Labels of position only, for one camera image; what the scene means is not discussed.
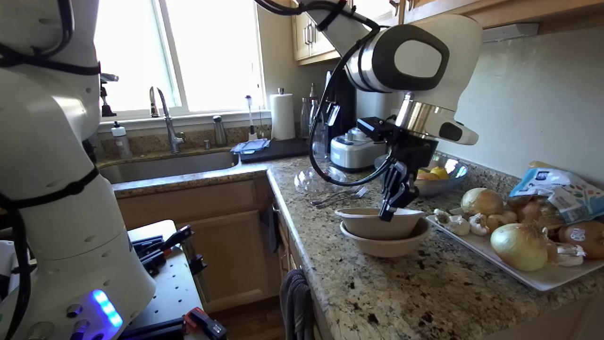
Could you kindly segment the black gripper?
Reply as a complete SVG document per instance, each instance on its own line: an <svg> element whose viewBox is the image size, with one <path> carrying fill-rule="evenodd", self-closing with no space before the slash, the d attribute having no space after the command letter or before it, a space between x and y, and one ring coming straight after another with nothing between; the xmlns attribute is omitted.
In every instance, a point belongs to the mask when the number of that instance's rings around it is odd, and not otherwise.
<svg viewBox="0 0 604 340"><path fill-rule="evenodd" d="M416 170L426 166L435 151L435 142L411 134L379 117L362 117L356 126L373 142L386 145L384 160L371 174L371 179L382 174L380 221L390 221L397 208L405 208L418 196L413 179Z"/></svg>

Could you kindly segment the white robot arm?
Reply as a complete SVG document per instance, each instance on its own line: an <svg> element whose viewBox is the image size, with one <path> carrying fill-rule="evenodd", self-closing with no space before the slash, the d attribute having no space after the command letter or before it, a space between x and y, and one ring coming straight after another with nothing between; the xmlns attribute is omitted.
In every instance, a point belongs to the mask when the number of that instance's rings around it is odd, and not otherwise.
<svg viewBox="0 0 604 340"><path fill-rule="evenodd" d="M360 15L346 0L296 0L294 6L254 2L275 15L307 13L339 53L339 62L309 117L309 140L314 140L314 130L326 119L328 96L335 92L341 77L358 91L403 94L392 123L377 117L356 119L365 136L388 147L373 174L339 183L309 155L313 170L333 185L356 187L380 177L380 221L390 221L397 208L418 196L414 174L428 164L439 140L464 145L477 142L477 134L454 119L482 40L482 28L471 17L447 13L382 26Z"/></svg>

